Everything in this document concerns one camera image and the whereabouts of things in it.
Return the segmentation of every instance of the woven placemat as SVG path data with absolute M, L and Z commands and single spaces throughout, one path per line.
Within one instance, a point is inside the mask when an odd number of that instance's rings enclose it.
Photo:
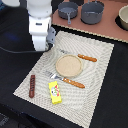
M 25 99 L 41 108 L 49 110 L 73 123 L 88 128 L 93 116 L 105 72 L 109 63 L 114 45 L 102 41 L 81 37 L 75 34 L 60 31 L 55 39 L 55 46 L 45 52 L 24 81 L 15 90 L 14 95 Z M 45 70 L 56 73 L 55 63 L 64 55 L 57 49 L 79 53 L 97 58 L 97 62 L 81 59 L 82 73 L 72 80 L 85 85 L 84 89 L 57 80 L 62 103 L 53 105 L 51 102 L 48 83 L 55 80 L 45 76 Z M 36 75 L 35 97 L 29 98 L 30 76 Z

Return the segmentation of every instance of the pot handle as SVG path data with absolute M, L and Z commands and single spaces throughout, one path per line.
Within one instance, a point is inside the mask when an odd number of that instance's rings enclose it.
M 89 4 L 90 0 L 88 0 L 88 4 Z M 95 0 L 95 3 L 97 3 L 97 0 Z
M 68 24 L 71 24 L 70 13 L 67 13 L 67 16 L 68 16 Z

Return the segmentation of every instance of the wooden handle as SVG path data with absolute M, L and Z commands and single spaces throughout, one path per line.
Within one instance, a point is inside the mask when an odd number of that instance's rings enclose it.
M 69 80 L 67 78 L 64 78 L 63 81 L 66 82 L 66 83 L 69 83 L 71 85 L 74 85 L 76 87 L 79 87 L 79 88 L 85 88 L 85 86 L 83 84 L 75 82 L 75 81 L 72 81 L 72 80 Z
M 80 58 L 82 58 L 82 59 L 85 59 L 85 60 L 93 61 L 93 62 L 96 62 L 96 61 L 97 61 L 96 58 L 84 56 L 84 55 L 81 55 L 81 54 L 78 54 L 78 57 L 80 57 Z
M 31 75 L 29 97 L 33 98 L 34 95 L 35 95 L 35 75 Z

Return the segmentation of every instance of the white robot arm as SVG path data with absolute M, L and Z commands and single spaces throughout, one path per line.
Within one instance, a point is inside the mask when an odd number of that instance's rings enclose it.
M 52 0 L 27 0 L 29 13 L 29 33 L 36 51 L 48 50 L 48 42 L 54 43 L 55 30 L 52 23 Z M 10 7 L 19 7 L 19 0 L 2 0 Z

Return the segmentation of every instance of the bowl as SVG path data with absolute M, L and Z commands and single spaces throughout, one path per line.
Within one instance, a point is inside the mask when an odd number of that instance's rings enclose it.
M 119 10 L 119 17 L 122 27 L 128 30 L 128 5 Z

